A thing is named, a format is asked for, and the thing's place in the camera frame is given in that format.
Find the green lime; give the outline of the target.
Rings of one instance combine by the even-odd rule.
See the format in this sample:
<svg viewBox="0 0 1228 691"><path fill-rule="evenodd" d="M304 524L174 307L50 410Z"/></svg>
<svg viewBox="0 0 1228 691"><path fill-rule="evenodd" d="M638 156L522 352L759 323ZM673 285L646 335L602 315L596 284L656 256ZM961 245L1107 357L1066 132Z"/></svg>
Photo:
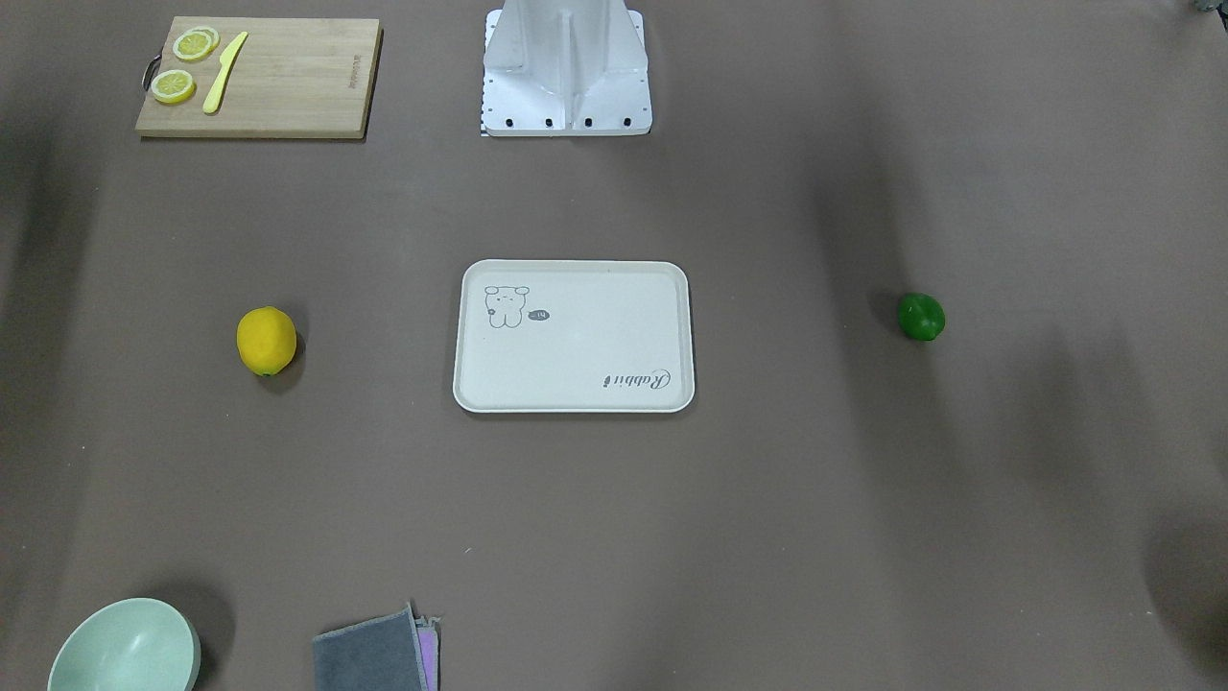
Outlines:
<svg viewBox="0 0 1228 691"><path fill-rule="evenodd" d="M944 331L947 315L937 298L911 292L896 301L896 323L910 340L932 342Z"/></svg>

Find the yellow lemon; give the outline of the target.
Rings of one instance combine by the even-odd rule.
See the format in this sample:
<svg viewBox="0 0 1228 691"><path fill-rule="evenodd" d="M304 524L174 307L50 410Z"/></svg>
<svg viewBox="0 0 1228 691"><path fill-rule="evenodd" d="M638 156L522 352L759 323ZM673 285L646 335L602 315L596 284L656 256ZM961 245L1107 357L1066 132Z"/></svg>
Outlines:
<svg viewBox="0 0 1228 691"><path fill-rule="evenodd" d="M276 376L295 357L297 333L293 320L275 306L263 306L242 315L236 326L241 362L254 376Z"/></svg>

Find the white rabbit tray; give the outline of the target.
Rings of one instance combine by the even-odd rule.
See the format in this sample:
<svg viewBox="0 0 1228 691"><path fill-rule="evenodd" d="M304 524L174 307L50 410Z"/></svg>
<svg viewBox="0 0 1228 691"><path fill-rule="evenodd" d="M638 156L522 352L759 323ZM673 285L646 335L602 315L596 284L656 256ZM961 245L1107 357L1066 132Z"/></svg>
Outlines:
<svg viewBox="0 0 1228 691"><path fill-rule="evenodd" d="M475 261L452 392L468 412L682 412L695 396L688 276L670 261Z"/></svg>

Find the purple cloth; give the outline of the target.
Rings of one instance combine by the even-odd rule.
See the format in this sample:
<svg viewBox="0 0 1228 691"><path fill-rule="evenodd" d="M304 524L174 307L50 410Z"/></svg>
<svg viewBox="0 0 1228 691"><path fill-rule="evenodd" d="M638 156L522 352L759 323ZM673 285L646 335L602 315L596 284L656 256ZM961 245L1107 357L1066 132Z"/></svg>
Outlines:
<svg viewBox="0 0 1228 691"><path fill-rule="evenodd" d="M424 669L425 689L438 690L438 619L416 619L418 649Z"/></svg>

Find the grey folded cloth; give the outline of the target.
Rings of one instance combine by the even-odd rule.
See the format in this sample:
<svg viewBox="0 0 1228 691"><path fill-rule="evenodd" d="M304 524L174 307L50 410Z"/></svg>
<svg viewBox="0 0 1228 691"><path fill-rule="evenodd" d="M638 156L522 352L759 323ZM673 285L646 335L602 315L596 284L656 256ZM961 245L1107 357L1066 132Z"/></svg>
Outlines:
<svg viewBox="0 0 1228 691"><path fill-rule="evenodd" d="M415 612L367 620L312 639L316 690L426 690Z"/></svg>

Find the wooden cutting board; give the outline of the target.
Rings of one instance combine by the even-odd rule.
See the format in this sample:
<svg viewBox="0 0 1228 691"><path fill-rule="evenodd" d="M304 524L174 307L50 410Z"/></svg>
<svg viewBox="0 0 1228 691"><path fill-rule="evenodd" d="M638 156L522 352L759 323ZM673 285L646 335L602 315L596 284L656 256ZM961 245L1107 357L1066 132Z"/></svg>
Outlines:
<svg viewBox="0 0 1228 691"><path fill-rule="evenodd" d="M219 31L206 59L184 63L173 42L189 28ZM219 75L219 56L235 36L249 31L235 61L219 112L201 113ZM171 18L162 45L163 70L183 69L196 93L178 106L144 98L135 130L144 137L361 140L379 65L378 18L262 18L189 16Z"/></svg>

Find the yellow plastic knife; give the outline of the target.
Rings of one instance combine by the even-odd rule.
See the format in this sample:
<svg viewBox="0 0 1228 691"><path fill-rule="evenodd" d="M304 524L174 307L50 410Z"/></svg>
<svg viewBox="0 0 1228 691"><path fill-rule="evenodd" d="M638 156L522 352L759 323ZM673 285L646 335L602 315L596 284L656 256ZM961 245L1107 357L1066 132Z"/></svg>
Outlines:
<svg viewBox="0 0 1228 691"><path fill-rule="evenodd" d="M219 112L221 101L223 99L223 93L226 92L228 76L231 76L232 68L235 66L236 59L242 52L243 44L249 36L249 31L242 31L238 36L228 42L223 52L219 56L219 75L211 83L209 92L203 99L201 113L205 115L212 115Z"/></svg>

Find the lemon slice lower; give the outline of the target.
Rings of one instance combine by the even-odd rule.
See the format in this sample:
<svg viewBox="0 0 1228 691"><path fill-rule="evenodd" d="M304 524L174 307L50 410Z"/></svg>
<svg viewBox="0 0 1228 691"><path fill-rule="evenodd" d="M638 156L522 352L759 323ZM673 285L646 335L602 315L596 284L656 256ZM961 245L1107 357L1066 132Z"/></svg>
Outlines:
<svg viewBox="0 0 1228 691"><path fill-rule="evenodd" d="M149 93L158 104L183 104L196 93L196 79L187 70L172 69L154 75L149 83Z"/></svg>

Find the lemon slice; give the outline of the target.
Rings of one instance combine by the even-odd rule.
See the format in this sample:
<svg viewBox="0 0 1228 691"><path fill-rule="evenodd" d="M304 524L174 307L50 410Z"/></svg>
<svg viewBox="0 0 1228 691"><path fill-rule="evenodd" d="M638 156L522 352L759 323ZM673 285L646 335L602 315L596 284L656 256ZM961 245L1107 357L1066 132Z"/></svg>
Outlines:
<svg viewBox="0 0 1228 691"><path fill-rule="evenodd" d="M220 34L212 27L189 28L173 42L173 54L184 63L196 63L210 56L220 43Z"/></svg>
<svg viewBox="0 0 1228 691"><path fill-rule="evenodd" d="M158 104L183 104L196 93L196 79L187 70L172 69L154 75L149 83L149 93Z"/></svg>

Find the lemon slice upper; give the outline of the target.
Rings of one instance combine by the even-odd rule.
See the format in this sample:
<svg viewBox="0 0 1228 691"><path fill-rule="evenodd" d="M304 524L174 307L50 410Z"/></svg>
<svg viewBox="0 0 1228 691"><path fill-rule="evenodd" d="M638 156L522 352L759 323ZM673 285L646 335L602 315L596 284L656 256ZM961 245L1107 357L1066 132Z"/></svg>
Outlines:
<svg viewBox="0 0 1228 691"><path fill-rule="evenodd" d="M212 27L189 28L173 42L173 54L184 63L196 63L210 56L220 43L220 34Z"/></svg>

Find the mint green bowl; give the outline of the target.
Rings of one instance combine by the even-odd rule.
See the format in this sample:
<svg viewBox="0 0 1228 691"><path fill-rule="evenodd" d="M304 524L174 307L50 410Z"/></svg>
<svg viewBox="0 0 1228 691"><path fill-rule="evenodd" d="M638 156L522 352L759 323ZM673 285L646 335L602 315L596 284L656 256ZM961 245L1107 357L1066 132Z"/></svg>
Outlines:
<svg viewBox="0 0 1228 691"><path fill-rule="evenodd" d="M130 598L97 609L61 643L48 690L192 690L201 639L166 601Z"/></svg>

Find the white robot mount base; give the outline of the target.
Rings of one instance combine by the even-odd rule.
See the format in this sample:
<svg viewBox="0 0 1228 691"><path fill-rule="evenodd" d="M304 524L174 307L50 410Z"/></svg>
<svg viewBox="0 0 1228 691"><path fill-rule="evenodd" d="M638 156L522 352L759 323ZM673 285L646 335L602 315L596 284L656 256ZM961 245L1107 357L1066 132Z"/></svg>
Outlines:
<svg viewBox="0 0 1228 691"><path fill-rule="evenodd" d="M490 137L648 134L642 14L623 1L506 1L484 22L480 131Z"/></svg>

